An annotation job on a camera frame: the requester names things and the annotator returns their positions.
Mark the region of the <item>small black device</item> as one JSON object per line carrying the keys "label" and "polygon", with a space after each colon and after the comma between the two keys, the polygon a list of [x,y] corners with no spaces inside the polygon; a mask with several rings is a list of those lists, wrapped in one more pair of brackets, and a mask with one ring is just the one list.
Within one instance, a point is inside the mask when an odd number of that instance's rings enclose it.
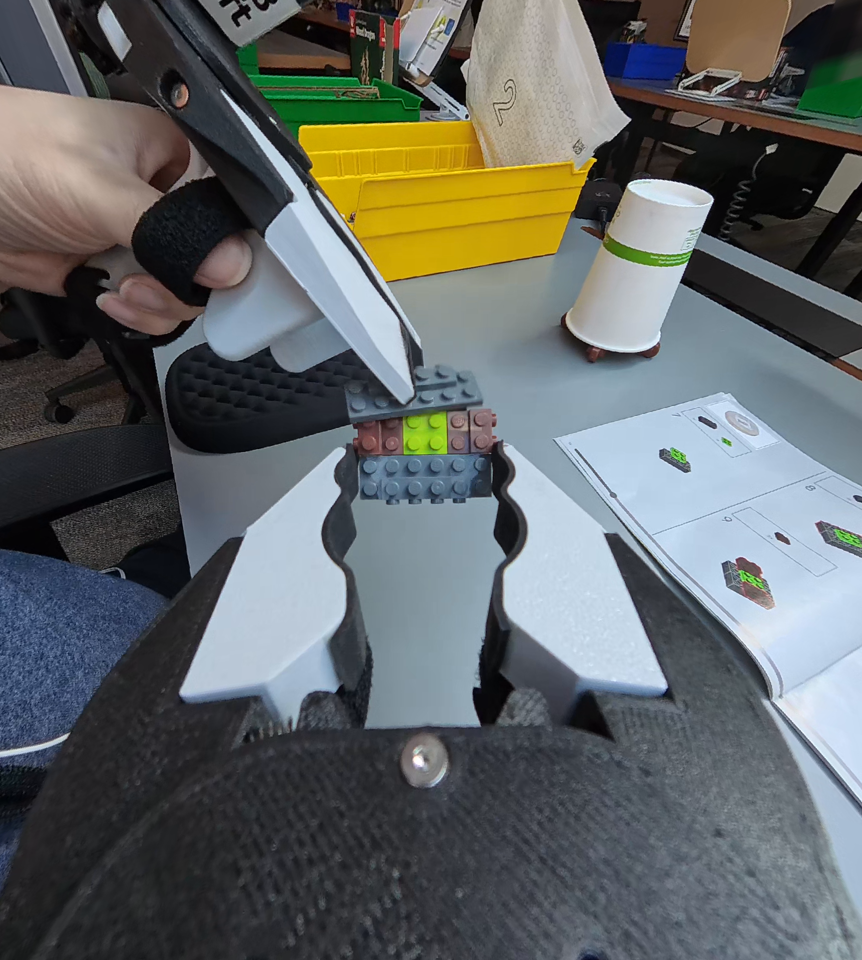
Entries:
{"label": "small black device", "polygon": [[573,216],[598,223],[605,229],[613,219],[624,189],[616,182],[605,178],[588,180],[581,189]]}

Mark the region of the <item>wooden table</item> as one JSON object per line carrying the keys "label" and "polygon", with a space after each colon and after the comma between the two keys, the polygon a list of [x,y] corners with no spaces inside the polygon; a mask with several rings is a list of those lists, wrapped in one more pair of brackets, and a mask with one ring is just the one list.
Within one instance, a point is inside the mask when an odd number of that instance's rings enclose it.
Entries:
{"label": "wooden table", "polygon": [[[817,202],[840,161],[862,156],[862,118],[801,116],[749,102],[700,101],[655,80],[608,78],[631,122],[621,146],[609,158],[617,182],[630,180],[643,142],[689,151],[678,174],[706,188],[715,204],[706,230],[719,236],[727,216],[749,222],[756,214],[795,219]],[[813,279],[862,213],[862,180],[846,197],[797,264]]]}

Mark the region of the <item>tan board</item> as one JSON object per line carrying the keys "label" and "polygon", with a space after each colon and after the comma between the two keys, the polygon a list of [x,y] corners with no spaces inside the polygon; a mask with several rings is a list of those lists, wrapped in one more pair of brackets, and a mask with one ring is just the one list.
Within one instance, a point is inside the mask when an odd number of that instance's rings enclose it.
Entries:
{"label": "tan board", "polygon": [[697,1],[686,51],[691,73],[739,71],[742,79],[767,78],[779,51],[790,1]]}

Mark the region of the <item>white paper bag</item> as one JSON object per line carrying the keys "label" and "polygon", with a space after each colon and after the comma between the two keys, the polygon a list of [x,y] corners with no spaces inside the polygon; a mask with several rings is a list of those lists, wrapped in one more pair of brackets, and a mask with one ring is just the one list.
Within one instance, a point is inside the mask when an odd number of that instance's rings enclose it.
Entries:
{"label": "white paper bag", "polygon": [[488,167],[580,169],[629,124],[576,1],[485,1],[463,72]]}

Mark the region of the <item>green plastic bin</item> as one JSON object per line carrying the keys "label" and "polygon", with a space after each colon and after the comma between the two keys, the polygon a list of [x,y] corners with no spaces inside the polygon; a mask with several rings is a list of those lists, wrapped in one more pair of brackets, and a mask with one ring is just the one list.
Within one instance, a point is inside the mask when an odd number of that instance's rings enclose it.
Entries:
{"label": "green plastic bin", "polygon": [[797,103],[797,111],[845,118],[862,117],[862,77],[809,86]]}
{"label": "green plastic bin", "polygon": [[416,122],[422,97],[379,78],[259,74],[255,45],[238,53],[240,65],[296,136],[304,125]]}

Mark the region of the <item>multicoloured brick assembly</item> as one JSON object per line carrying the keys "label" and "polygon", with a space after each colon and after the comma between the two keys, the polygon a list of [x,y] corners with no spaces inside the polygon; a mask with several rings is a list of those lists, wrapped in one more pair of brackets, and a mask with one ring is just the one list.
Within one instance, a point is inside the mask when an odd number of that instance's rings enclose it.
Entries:
{"label": "multicoloured brick assembly", "polygon": [[490,497],[496,425],[485,407],[358,423],[360,497],[389,505]]}

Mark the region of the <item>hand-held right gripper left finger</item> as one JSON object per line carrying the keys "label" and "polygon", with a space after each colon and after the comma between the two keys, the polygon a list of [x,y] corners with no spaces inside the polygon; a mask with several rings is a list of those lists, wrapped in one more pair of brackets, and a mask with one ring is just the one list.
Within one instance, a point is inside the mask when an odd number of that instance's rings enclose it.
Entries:
{"label": "hand-held right gripper left finger", "polygon": [[278,722],[314,691],[341,692],[365,724],[371,653],[345,555],[356,537],[351,447],[330,453],[246,531],[180,695],[259,697]]}

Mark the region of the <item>green toy box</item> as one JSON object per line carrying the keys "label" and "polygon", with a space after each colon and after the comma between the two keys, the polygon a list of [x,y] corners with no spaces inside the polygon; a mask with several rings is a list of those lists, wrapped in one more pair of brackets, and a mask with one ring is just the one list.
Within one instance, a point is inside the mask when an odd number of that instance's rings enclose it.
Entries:
{"label": "green toy box", "polygon": [[353,7],[349,11],[352,76],[368,87],[395,86],[399,79],[400,22],[397,12]]}

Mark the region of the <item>person's left hand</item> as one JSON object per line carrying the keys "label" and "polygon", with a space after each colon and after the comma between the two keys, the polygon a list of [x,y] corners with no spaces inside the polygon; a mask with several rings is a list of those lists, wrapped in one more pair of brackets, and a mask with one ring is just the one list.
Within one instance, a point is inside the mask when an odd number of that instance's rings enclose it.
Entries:
{"label": "person's left hand", "polygon": [[130,246],[190,159],[149,106],[0,85],[0,294],[63,295],[78,265]]}

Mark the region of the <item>white paper cup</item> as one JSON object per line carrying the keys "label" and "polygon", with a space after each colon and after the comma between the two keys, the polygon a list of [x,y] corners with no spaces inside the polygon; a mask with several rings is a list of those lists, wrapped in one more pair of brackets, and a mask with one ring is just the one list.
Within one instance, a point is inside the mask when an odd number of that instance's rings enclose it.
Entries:
{"label": "white paper cup", "polygon": [[571,329],[605,349],[651,347],[712,204],[710,194],[685,183],[630,182],[569,310]]}

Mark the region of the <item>yellow plastic bin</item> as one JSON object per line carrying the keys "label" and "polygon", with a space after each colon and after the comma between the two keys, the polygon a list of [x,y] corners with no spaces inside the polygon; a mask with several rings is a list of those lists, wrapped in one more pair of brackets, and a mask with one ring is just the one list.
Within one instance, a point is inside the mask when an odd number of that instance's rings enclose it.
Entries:
{"label": "yellow plastic bin", "polygon": [[299,142],[388,282],[554,254],[594,163],[486,168],[469,122],[303,126]]}

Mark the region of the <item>blue plastic bin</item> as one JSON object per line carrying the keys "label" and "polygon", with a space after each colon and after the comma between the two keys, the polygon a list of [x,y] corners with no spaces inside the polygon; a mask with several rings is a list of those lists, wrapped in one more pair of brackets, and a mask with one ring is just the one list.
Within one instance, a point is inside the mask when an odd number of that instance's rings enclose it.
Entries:
{"label": "blue plastic bin", "polygon": [[686,49],[645,42],[609,42],[605,76],[670,83],[683,69]]}

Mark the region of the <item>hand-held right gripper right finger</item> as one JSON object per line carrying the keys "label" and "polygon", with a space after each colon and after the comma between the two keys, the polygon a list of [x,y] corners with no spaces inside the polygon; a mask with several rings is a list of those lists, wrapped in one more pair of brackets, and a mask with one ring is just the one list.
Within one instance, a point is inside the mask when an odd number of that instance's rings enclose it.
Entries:
{"label": "hand-held right gripper right finger", "polygon": [[476,711],[494,722],[508,688],[567,722],[587,690],[660,697],[667,683],[602,526],[518,450],[492,453],[495,572]]}

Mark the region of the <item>dark grey brick plate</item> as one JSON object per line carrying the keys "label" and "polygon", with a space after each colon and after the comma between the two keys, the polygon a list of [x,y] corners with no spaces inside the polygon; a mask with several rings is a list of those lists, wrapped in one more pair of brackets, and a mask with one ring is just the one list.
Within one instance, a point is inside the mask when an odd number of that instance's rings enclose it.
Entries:
{"label": "dark grey brick plate", "polygon": [[372,374],[352,379],[344,386],[348,416],[354,424],[462,410],[484,404],[473,373],[451,366],[417,366],[415,394],[407,403],[397,401]]}

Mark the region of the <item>brown brick base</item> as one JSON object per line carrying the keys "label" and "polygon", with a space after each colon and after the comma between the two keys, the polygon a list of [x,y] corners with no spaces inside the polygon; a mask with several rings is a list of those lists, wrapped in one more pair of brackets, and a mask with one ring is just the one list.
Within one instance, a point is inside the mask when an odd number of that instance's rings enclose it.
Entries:
{"label": "brown brick base", "polygon": [[605,356],[608,356],[608,355],[639,356],[641,358],[653,358],[660,351],[659,338],[649,348],[644,350],[636,350],[636,351],[618,351],[616,349],[610,349],[610,348],[605,348],[598,345],[593,345],[590,342],[585,342],[584,340],[582,340],[581,337],[578,336],[578,334],[571,329],[571,327],[569,326],[569,317],[570,317],[570,312],[567,312],[564,315],[562,315],[560,318],[560,326],[565,331],[567,331],[575,340],[579,341],[580,344],[582,344],[585,356],[590,363],[595,363],[605,358]]}

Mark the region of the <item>black desk mat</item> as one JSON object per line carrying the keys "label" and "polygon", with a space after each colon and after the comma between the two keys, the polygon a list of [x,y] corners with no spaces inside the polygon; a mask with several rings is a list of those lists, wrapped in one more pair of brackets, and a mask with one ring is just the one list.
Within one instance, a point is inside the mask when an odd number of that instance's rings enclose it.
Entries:
{"label": "black desk mat", "polygon": [[701,250],[682,282],[824,361],[862,349],[862,325]]}

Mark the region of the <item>black office chair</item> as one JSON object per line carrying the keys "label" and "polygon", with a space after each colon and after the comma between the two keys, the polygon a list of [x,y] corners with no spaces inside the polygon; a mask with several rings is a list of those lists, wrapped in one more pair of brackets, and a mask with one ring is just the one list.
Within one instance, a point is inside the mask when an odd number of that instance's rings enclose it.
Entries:
{"label": "black office chair", "polygon": [[160,424],[115,425],[0,450],[0,535],[41,525],[173,476]]}

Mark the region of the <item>instruction booklet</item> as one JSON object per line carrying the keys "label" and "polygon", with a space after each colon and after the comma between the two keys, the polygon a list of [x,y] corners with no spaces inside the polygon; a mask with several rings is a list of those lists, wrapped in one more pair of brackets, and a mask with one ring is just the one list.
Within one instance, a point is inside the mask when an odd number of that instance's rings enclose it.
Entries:
{"label": "instruction booklet", "polygon": [[725,393],[557,444],[862,805],[862,486]]}

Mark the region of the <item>grey desk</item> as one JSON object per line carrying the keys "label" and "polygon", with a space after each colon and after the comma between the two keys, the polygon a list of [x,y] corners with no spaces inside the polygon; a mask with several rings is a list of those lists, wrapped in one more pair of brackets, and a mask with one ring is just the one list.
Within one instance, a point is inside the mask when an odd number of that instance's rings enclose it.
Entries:
{"label": "grey desk", "polygon": [[[679,287],[653,359],[589,364],[559,326],[577,297],[598,241],[571,221],[555,256],[453,271],[391,284],[423,344],[425,359],[471,369],[498,416],[498,436],[517,447],[607,531],[636,542],[555,444],[555,438],[717,392],[735,396],[799,450],[862,485],[862,382],[720,304]],[[847,297],[766,261],[762,276],[862,324]],[[862,370],[862,351],[848,361]],[[171,434],[174,478],[190,565],[197,571],[333,449],[346,428],[269,449],[209,456]],[[494,570],[496,504],[379,506],[356,503],[348,553],[374,655],[371,726],[470,726],[472,687]],[[404,549],[415,535],[417,591],[441,594],[431,621],[398,629],[413,586],[392,570],[375,577],[372,554],[387,538]],[[787,722],[788,741],[862,915],[862,808]]]}

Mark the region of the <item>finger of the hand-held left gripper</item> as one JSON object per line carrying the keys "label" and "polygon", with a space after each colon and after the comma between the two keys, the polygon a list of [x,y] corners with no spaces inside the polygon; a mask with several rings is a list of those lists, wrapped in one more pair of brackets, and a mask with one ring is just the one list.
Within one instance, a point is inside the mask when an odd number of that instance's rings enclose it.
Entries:
{"label": "finger of the hand-held left gripper", "polygon": [[270,349],[282,368],[302,372],[353,349],[398,401],[411,400],[412,329],[387,283],[314,178],[223,97],[293,194],[263,232],[246,235],[250,271],[222,292],[223,358]]}

